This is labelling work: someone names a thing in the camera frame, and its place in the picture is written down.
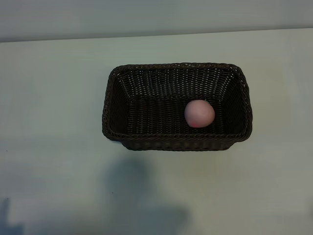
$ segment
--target rectangular basket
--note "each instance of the rectangular basket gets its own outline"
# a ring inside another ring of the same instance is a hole
[[[211,125],[187,125],[184,109],[195,99],[213,106]],[[131,150],[226,150],[252,132],[246,78],[231,64],[119,66],[109,76],[102,132]]]

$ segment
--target pink ball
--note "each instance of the pink ball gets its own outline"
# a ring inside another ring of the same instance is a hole
[[[215,118],[213,107],[205,100],[190,101],[185,108],[187,124],[193,128],[202,128],[210,125]]]

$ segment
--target woven texture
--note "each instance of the woven texture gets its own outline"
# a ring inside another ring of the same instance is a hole
[[[191,128],[184,109],[207,100],[213,123]],[[180,63],[115,68],[107,86],[103,134],[132,150],[225,150],[252,131],[249,88],[235,65]]]

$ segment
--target basket bottom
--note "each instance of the basket bottom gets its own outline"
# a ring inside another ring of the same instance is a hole
[[[227,150],[234,143],[225,142],[122,142],[129,150],[164,150],[164,151],[219,151]]]
[[[221,102],[210,100],[215,119],[207,127],[188,126],[184,110],[191,98],[139,97],[129,103],[127,134],[224,134],[224,119]]]

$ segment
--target dark brown wicker basket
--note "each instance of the dark brown wicker basket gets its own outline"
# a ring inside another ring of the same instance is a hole
[[[187,125],[184,109],[194,99],[213,106],[211,125]],[[251,131],[249,88],[235,65],[126,65],[109,76],[102,132],[128,149],[225,150],[249,138]]]

